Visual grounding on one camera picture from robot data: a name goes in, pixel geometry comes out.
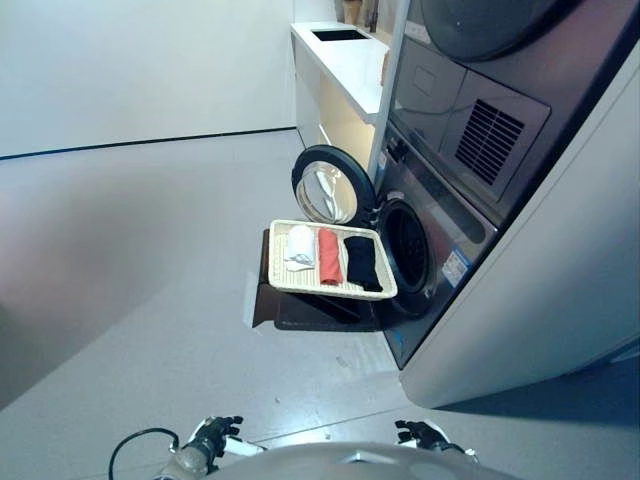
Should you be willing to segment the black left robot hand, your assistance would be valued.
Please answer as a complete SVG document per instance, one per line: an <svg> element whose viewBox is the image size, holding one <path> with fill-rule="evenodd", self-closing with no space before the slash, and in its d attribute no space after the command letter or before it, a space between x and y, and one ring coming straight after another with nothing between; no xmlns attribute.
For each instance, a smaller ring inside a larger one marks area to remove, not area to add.
<svg viewBox="0 0 640 480"><path fill-rule="evenodd" d="M216 460L226 453L241 457L252 457L266 451L266 448L240 438L242 416L209 416L200 422L189 437L182 451L195 452L198 469L211 474L218 469Z"/></svg>

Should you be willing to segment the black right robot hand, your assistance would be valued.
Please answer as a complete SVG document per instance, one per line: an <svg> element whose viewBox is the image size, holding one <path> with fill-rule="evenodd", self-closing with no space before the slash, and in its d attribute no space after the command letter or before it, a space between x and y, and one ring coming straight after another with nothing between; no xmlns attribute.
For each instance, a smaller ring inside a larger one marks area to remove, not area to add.
<svg viewBox="0 0 640 480"><path fill-rule="evenodd" d="M395 427L398 429L398 444L401 446L419 448L433 452L445 453L455 452L462 454L472 461L477 462L478 458L473 449L465 449L454 443L436 424L427 421L396 420Z"/></svg>

